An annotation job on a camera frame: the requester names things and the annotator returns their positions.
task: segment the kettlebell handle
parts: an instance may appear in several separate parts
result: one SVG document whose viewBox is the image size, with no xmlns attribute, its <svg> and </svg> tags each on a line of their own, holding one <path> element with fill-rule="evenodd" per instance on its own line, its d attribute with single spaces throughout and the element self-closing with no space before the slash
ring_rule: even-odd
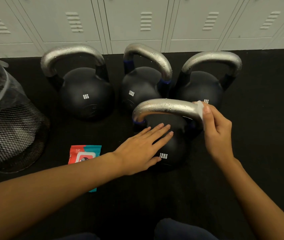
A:
<svg viewBox="0 0 284 240">
<path fill-rule="evenodd" d="M 203 128 L 203 121 L 198 112 L 197 104 L 174 99 L 151 99 L 140 103 L 132 113 L 135 124 L 144 124 L 145 117 L 150 114 L 175 114 L 188 117 L 197 122 L 198 128 Z"/>
<path fill-rule="evenodd" d="M 143 56 L 144 58 L 154 62 L 161 72 L 162 82 L 167 84 L 171 82 L 172 68 L 168 59 L 166 59 L 162 53 L 141 43 L 132 43 L 125 48 L 123 56 L 125 74 L 128 74 L 135 69 L 133 62 L 134 55 Z"/>
<path fill-rule="evenodd" d="M 236 76 L 239 74 L 242 68 L 242 61 L 240 57 L 232 52 L 226 51 L 209 51 L 209 52 L 200 52 L 190 59 L 188 59 L 182 67 L 181 73 L 186 76 L 184 79 L 188 79 L 190 81 L 190 74 L 192 72 L 192 68 L 195 65 L 200 63 L 222 63 L 229 66 L 230 70 L 223 78 L 219 80 L 222 88 L 226 90 L 231 83 L 234 81 Z"/>
<path fill-rule="evenodd" d="M 44 75 L 48 78 L 57 76 L 56 62 L 72 55 L 93 56 L 96 66 L 95 74 L 105 81 L 109 81 L 106 64 L 101 53 L 95 48 L 84 44 L 65 45 L 48 50 L 41 58 L 41 68 Z"/>
</svg>

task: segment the right hand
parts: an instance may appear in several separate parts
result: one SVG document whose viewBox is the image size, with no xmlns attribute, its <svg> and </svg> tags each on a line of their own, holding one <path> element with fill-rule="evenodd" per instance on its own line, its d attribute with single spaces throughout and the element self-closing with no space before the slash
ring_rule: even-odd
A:
<svg viewBox="0 0 284 240">
<path fill-rule="evenodd" d="M 216 163 L 233 160 L 231 129 L 232 122 L 214 106 L 204 103 L 203 123 L 205 146 Z"/>
</svg>

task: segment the kettlebell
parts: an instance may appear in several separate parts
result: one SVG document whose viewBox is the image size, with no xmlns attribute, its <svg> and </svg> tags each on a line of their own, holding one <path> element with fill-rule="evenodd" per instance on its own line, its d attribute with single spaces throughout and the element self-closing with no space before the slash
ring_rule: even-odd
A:
<svg viewBox="0 0 284 240">
<path fill-rule="evenodd" d="M 132 119 L 135 130 L 139 128 L 138 130 L 140 131 L 149 126 L 153 129 L 158 124 L 164 123 L 164 125 L 171 125 L 167 133 L 170 131 L 174 132 L 171 140 L 154 155 L 162 158 L 155 165 L 155 169 L 161 171 L 175 169 L 188 156 L 190 140 L 186 136 L 188 124 L 183 116 L 194 120 L 198 130 L 203 128 L 203 122 L 198 113 L 198 105 L 191 102 L 173 99 L 153 99 L 140 103 L 134 109 Z"/>
<path fill-rule="evenodd" d="M 159 71 L 150 67 L 135 68 L 133 56 L 140 55 L 154 62 Z M 172 79 L 172 68 L 163 54 L 151 47 L 129 44 L 123 56 L 125 76 L 120 87 L 121 107 L 130 112 L 141 102 L 166 98 Z"/>
<path fill-rule="evenodd" d="M 194 71 L 192 68 L 200 63 L 223 63 L 229 66 L 229 72 L 221 79 L 208 72 Z M 240 57 L 231 52 L 201 52 L 183 65 L 170 98 L 184 101 L 204 101 L 220 109 L 223 93 L 232 84 L 242 68 Z"/>
<path fill-rule="evenodd" d="M 59 77 L 55 64 L 62 58 L 89 55 L 94 58 L 95 69 L 76 68 L 64 78 Z M 41 59 L 41 68 L 49 83 L 59 93 L 63 107 L 79 119 L 98 119 L 112 112 L 114 90 L 109 83 L 103 56 L 88 45 L 66 45 L 46 52 Z"/>
</svg>

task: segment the mesh bag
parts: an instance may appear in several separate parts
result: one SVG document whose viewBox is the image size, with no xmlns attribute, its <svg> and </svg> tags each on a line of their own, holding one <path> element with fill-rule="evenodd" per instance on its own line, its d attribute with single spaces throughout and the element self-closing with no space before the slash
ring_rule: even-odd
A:
<svg viewBox="0 0 284 240">
<path fill-rule="evenodd" d="M 43 152 L 48 132 L 48 118 L 0 65 L 0 172 L 18 172 L 32 165 Z"/>
</svg>

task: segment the red and teal package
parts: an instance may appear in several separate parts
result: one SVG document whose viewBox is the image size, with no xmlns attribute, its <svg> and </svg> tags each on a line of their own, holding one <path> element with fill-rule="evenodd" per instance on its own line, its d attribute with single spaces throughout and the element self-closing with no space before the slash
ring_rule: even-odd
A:
<svg viewBox="0 0 284 240">
<path fill-rule="evenodd" d="M 76 163 L 81 161 L 90 160 L 98 157 L 101 153 L 102 146 L 96 145 L 75 145 L 71 146 L 69 163 Z M 90 192 L 96 192 L 96 188 L 90 190 Z"/>
</svg>

